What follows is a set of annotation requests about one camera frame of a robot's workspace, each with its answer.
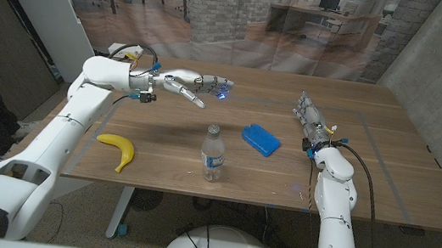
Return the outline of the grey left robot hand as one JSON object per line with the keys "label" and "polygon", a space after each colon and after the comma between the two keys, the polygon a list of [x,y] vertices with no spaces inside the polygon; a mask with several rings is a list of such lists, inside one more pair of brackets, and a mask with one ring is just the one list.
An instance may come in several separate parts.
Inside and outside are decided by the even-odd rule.
{"label": "grey left robot hand", "polygon": [[224,99],[235,86],[234,81],[215,75],[202,75],[192,70],[165,70],[153,75],[153,85],[169,93],[183,96],[200,109],[205,108],[200,94]]}

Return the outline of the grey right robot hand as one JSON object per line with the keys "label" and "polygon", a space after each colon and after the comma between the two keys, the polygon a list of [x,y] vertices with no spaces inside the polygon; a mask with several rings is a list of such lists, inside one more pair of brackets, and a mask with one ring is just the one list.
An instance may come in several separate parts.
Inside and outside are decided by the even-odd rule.
{"label": "grey right robot hand", "polygon": [[322,113],[315,107],[309,95],[304,91],[299,97],[297,107],[293,109],[304,132],[302,150],[316,153],[331,144],[331,134],[326,128]]}

